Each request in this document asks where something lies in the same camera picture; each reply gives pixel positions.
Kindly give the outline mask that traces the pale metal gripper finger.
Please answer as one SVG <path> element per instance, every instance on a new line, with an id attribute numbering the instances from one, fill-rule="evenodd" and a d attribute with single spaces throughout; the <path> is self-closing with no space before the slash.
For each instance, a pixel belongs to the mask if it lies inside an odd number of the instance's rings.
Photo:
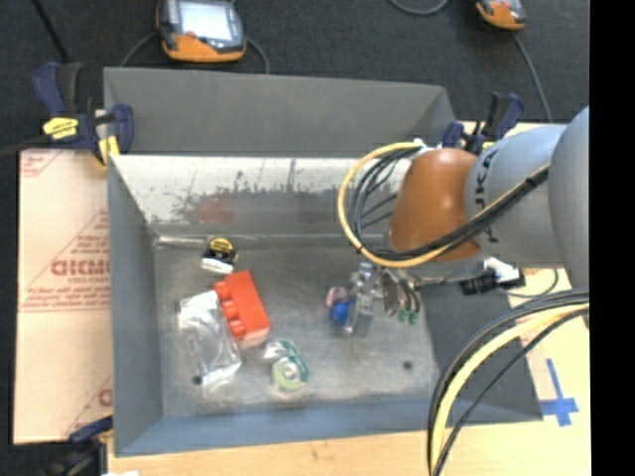
<path id="1" fill-rule="evenodd" d="M 366 337 L 374 319 L 374 304 L 371 297 L 357 297 L 348 306 L 345 331 L 348 334 Z"/>
<path id="2" fill-rule="evenodd" d="M 360 262 L 357 268 L 350 275 L 350 295 L 353 298 L 374 298 L 377 295 L 379 281 L 380 267 L 371 262 Z"/>

